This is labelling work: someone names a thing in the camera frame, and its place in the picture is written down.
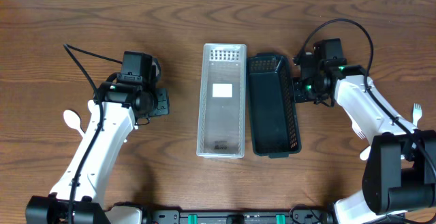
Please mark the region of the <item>white plastic fork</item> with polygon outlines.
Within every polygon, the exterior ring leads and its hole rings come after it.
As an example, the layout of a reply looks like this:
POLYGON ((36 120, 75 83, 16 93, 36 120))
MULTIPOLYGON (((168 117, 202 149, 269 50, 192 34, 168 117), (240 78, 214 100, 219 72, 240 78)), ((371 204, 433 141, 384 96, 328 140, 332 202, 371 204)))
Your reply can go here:
POLYGON ((369 158, 369 154, 371 152, 371 146, 366 147, 359 155, 362 161, 366 161, 369 158))
POLYGON ((352 121, 352 129, 353 129, 353 131, 354 131, 354 133, 361 139, 361 140, 363 140, 363 139, 365 139, 366 138, 366 136, 365 136, 365 134, 363 133, 363 131, 361 130, 361 128, 359 127, 359 125, 356 123, 356 122, 354 122, 354 121, 352 121))
POLYGON ((421 105, 415 103, 412 110, 412 123, 417 127, 418 121, 422 118, 422 108, 421 105))

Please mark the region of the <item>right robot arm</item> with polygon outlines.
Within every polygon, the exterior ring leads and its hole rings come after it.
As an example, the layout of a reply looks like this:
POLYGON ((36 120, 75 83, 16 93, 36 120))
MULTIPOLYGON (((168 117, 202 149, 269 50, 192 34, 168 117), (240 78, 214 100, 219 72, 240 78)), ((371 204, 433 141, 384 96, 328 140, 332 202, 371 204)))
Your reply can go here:
POLYGON ((369 143, 357 193, 333 205, 336 223, 404 222, 403 213, 435 206, 435 131, 405 120, 360 65, 348 65, 339 39, 315 43, 294 57, 299 102, 341 106, 354 132, 369 143))

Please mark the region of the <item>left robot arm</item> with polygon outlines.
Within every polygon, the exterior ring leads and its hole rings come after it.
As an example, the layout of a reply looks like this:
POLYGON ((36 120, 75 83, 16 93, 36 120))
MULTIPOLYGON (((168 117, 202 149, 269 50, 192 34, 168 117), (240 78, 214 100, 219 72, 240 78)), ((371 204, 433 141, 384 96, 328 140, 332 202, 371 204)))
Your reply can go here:
POLYGON ((147 208, 132 203, 104 210, 108 179, 127 136, 140 119, 169 113, 165 88, 156 86, 158 60, 127 51, 120 72, 94 89, 91 120, 65 173, 48 196, 33 196, 25 209, 28 223, 151 223, 147 208))

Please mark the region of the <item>black plastic basket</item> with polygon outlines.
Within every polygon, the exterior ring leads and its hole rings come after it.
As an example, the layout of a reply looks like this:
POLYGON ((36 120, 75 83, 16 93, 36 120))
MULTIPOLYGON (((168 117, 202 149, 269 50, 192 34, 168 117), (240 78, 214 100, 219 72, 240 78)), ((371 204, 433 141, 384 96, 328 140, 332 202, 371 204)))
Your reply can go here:
POLYGON ((247 59, 253 152, 284 158, 301 150, 292 75, 287 57, 258 53, 247 59))

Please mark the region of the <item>clear plastic basket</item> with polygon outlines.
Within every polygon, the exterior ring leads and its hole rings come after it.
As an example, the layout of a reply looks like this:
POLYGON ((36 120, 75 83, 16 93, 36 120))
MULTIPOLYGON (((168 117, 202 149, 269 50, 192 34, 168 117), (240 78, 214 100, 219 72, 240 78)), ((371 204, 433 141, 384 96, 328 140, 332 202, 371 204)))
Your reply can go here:
POLYGON ((244 157, 246 64, 244 44, 204 45, 197 156, 244 157))

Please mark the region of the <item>white plastic spoon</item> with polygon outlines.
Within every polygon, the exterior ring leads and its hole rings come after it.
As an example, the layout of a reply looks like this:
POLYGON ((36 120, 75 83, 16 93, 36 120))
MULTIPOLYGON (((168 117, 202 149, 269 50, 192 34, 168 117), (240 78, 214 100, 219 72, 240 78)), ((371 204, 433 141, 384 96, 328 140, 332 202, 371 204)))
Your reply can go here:
POLYGON ((94 107, 95 107, 95 102, 93 100, 88 100, 87 108, 88 108, 90 113, 93 113, 94 107))
POLYGON ((84 131, 81 127, 81 118, 75 111, 65 110, 63 112, 63 119, 69 128, 75 129, 82 138, 84 137, 84 131))

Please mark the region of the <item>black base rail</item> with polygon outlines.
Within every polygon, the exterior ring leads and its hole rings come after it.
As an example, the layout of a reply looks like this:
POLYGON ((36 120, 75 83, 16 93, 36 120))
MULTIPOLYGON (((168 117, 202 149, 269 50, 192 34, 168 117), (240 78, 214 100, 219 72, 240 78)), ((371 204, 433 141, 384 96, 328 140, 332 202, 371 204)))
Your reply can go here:
POLYGON ((111 223, 150 224, 334 224, 333 213, 304 205, 288 211, 184 211, 153 210, 146 206, 121 202, 115 204, 106 216, 111 223))

